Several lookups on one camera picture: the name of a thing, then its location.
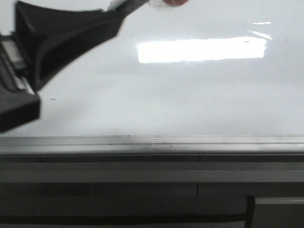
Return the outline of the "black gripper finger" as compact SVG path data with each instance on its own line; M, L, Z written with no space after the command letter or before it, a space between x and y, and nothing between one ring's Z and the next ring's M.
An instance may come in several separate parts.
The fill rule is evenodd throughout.
M124 20L115 11L66 11L15 3L14 39L35 91L69 63L114 38Z

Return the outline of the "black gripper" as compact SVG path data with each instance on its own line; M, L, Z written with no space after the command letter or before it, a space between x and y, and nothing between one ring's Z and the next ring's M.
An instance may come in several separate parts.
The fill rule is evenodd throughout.
M41 99L26 79L28 66L13 36L0 36L0 131L40 118Z

